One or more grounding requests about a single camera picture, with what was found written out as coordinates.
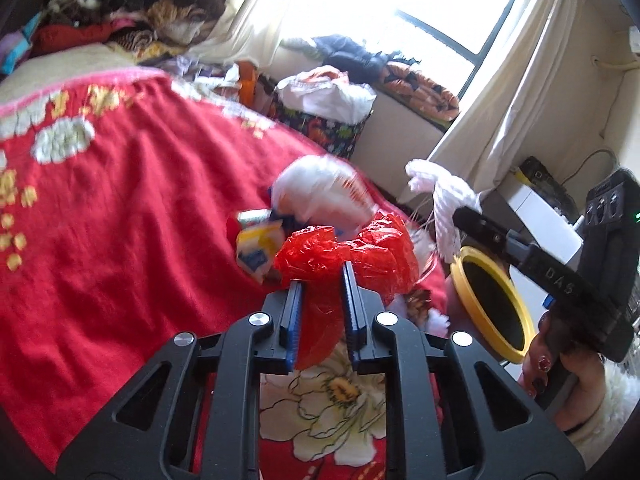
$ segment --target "beige bed sheet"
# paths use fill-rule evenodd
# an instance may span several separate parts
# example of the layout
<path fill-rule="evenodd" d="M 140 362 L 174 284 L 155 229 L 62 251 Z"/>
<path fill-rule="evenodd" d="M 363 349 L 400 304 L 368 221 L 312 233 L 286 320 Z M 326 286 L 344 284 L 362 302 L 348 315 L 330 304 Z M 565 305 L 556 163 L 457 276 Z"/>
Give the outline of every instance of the beige bed sheet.
<path fill-rule="evenodd" d="M 67 79 L 130 66 L 135 66 L 130 57 L 99 43 L 36 57 L 20 65 L 0 84 L 0 104 Z"/>

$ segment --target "window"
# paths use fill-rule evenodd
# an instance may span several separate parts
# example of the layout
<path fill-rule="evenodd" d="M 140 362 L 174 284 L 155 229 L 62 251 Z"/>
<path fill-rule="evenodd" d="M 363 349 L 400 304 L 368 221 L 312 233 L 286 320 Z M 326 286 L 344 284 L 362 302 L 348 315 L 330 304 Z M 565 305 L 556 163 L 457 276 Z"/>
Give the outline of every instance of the window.
<path fill-rule="evenodd" d="M 428 77 L 462 96 L 515 0 L 305 0 L 288 36 L 343 34 L 370 52 L 399 50 Z"/>

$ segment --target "yellow and white package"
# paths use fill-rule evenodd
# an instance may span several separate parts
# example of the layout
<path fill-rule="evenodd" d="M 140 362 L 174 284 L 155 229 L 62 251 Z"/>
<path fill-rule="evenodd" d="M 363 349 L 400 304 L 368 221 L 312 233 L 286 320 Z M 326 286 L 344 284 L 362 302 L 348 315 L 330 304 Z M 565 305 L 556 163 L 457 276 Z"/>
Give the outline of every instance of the yellow and white package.
<path fill-rule="evenodd" d="M 240 231 L 236 238 L 236 261 L 257 282 L 262 283 L 284 240 L 282 220 L 248 227 Z"/>

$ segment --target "hand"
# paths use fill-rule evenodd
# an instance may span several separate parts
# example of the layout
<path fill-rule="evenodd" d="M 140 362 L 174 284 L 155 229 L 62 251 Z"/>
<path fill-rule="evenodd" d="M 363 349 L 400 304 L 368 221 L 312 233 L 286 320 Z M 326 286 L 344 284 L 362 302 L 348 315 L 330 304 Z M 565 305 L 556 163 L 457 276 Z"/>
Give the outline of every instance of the hand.
<path fill-rule="evenodd" d="M 546 387 L 546 374 L 552 365 L 552 354 L 545 343 L 549 325 L 550 315 L 547 312 L 540 319 L 540 333 L 531 342 L 518 379 L 520 386 L 532 397 L 536 397 L 536 386 L 538 389 Z M 600 356 L 591 349 L 577 347 L 571 353 L 561 354 L 560 361 L 566 370 L 578 377 L 578 383 L 554 419 L 561 431 L 568 431 L 593 416 L 604 400 L 607 387 L 604 365 Z"/>

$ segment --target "person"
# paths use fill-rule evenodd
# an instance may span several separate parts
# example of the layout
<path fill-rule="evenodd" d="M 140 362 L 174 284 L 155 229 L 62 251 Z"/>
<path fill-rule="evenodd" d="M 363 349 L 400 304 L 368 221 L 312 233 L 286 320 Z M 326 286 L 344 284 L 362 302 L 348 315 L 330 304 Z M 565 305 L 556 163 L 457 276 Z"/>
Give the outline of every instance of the person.
<path fill-rule="evenodd" d="M 538 324 L 522 365 L 518 382 L 535 397 L 546 387 L 551 369 L 551 352 L 545 344 L 550 327 L 546 313 Z M 578 383 L 556 413 L 555 423 L 564 431 L 591 468 L 622 430 L 640 399 L 640 379 L 626 374 L 619 366 L 603 362 L 600 355 L 585 347 L 561 354 L 562 366 L 578 377 Z"/>

